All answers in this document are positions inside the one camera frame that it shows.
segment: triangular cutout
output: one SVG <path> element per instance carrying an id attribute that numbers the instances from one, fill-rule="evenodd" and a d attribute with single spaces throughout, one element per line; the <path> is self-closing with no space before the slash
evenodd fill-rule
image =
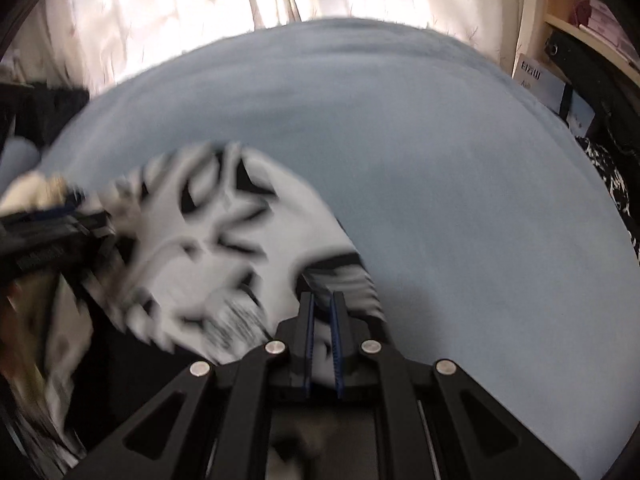
<path id="1" fill-rule="evenodd" d="M 460 398 L 485 455 L 492 457 L 518 445 L 518 438 L 470 392 L 462 391 Z"/>
<path id="2" fill-rule="evenodd" d="M 182 393 L 176 392 L 171 395 L 127 435 L 124 439 L 125 447 L 151 460 L 160 458 L 184 399 L 185 396 Z"/>

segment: curtain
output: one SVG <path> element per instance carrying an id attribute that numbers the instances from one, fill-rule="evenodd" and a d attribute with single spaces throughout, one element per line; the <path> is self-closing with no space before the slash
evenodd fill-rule
<path id="1" fill-rule="evenodd" d="M 356 16 L 431 27 L 513 68 L 523 0 L 41 0 L 8 55 L 17 78 L 97 94 L 220 38 Z"/>

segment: shelf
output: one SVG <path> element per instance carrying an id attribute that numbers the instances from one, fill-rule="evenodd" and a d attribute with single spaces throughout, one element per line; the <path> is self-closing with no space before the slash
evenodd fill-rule
<path id="1" fill-rule="evenodd" d="M 573 36 L 576 40 L 583 42 L 585 45 L 590 46 L 593 50 L 595 50 L 602 57 L 613 63 L 620 71 L 626 75 L 631 81 L 633 81 L 636 86 L 640 88 L 640 73 L 636 72 L 626 59 L 620 56 L 615 50 L 613 50 L 609 45 L 599 41 L 597 38 L 594 38 L 591 34 L 583 32 L 577 27 L 557 18 L 552 14 L 546 14 L 545 21 L 551 25 L 552 27 L 558 28 L 563 32 Z"/>

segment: round metal bolt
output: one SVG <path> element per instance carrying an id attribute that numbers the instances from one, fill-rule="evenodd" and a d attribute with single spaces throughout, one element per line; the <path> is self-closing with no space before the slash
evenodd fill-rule
<path id="1" fill-rule="evenodd" d="M 192 364 L 189 367 L 189 371 L 191 372 L 191 375 L 194 375 L 196 377 L 202 377 L 203 375 L 207 375 L 210 370 L 211 370 L 211 366 L 209 365 L 209 363 L 206 363 L 204 361 L 196 361 L 194 362 L 194 364 Z"/>
<path id="2" fill-rule="evenodd" d="M 436 363 L 436 370 L 443 375 L 453 375 L 457 369 L 458 367 L 455 362 L 449 361 L 448 359 L 443 359 Z"/>
<path id="3" fill-rule="evenodd" d="M 278 341 L 277 339 L 273 341 L 269 341 L 264 346 L 264 349 L 271 355 L 282 354 L 286 350 L 286 348 L 287 348 L 287 345 L 285 345 L 282 341 Z"/>
<path id="4" fill-rule="evenodd" d="M 382 345 L 375 339 L 367 339 L 360 345 L 365 354 L 377 354 L 382 350 Z"/>

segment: black and white garment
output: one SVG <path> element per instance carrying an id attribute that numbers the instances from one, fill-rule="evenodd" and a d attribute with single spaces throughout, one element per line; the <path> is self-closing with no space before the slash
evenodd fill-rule
<path id="1" fill-rule="evenodd" d="M 609 195 L 615 202 L 620 218 L 622 218 L 626 230 L 629 232 L 636 257 L 640 260 L 640 232 L 638 231 L 638 224 L 631 218 L 629 212 L 629 193 L 625 180 L 606 148 L 584 137 L 575 137 L 575 140 L 587 155 L 593 167 L 598 171 L 605 186 L 607 186 L 607 191 L 609 191 Z"/>
<path id="2" fill-rule="evenodd" d="M 324 302 L 340 290 L 348 309 L 372 331 L 383 330 L 374 285 L 330 209 L 309 184 L 255 150 L 231 143 L 163 155 L 82 207 L 108 211 L 118 235 L 109 263 L 86 289 L 110 330 L 134 335 L 137 345 L 225 364 L 295 316 L 304 290 Z M 62 286 L 47 343 L 56 381 L 47 400 L 61 434 L 83 355 L 92 352 L 92 326 L 77 303 Z M 333 386 L 328 327 L 319 324 L 315 338 L 314 377 Z M 61 342 L 66 352 L 56 357 Z M 84 410 L 93 399 L 76 404 Z"/>

